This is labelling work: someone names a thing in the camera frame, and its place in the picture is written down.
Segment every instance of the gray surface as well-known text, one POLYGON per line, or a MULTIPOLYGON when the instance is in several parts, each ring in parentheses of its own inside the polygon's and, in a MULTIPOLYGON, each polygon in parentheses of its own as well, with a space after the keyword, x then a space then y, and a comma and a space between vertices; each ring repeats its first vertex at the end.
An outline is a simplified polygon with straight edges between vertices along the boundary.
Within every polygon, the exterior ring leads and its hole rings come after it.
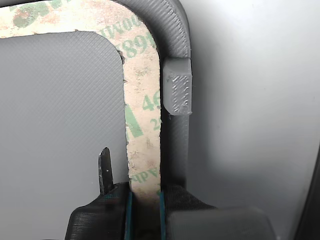
POLYGON ((320 141, 320 1, 181 2, 194 85, 188 190, 217 207, 257 206, 292 240, 320 141))
POLYGON ((276 240, 268 218, 254 208, 176 211, 167 221, 172 240, 276 240))
POLYGON ((92 32, 0 40, 0 239, 64 239, 99 195, 98 157, 128 180, 123 67, 92 32))

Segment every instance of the gray textured panel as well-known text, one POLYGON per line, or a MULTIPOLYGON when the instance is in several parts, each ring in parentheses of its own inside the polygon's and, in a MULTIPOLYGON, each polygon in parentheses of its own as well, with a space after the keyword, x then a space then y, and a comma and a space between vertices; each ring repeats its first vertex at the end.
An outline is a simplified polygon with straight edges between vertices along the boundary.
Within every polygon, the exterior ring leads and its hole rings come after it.
POLYGON ((99 194, 104 147, 128 180, 122 60, 80 31, 1 39, 0 52, 0 238, 63 239, 99 194))
MULTIPOLYGON (((0 7, 26 2, 36 1, 0 0, 0 7)), ((116 0, 116 2, 127 6, 146 23, 155 38, 162 58, 191 57, 188 19, 179 0, 116 0)), ((171 164, 171 162, 167 162, 169 160, 168 156, 172 158, 171 156, 173 155, 183 155, 185 158, 174 158, 174 161, 179 162, 177 163, 178 165, 186 165, 189 141, 189 128, 186 127, 189 127, 189 124, 185 123, 186 121, 189 122, 189 117, 183 117, 183 121, 180 122, 179 120, 181 118, 179 116, 170 116, 170 114, 163 109, 162 119, 164 119, 164 121, 161 135, 161 164, 163 164, 163 162, 165 166, 171 164), (169 130, 174 130, 176 134, 173 136, 174 140, 168 138, 166 132, 169 130), (171 150, 167 147, 169 145, 173 151, 177 151, 175 149, 184 149, 186 152, 170 152, 171 150)), ((180 177, 182 175, 185 175, 185 172, 179 173, 180 177)))

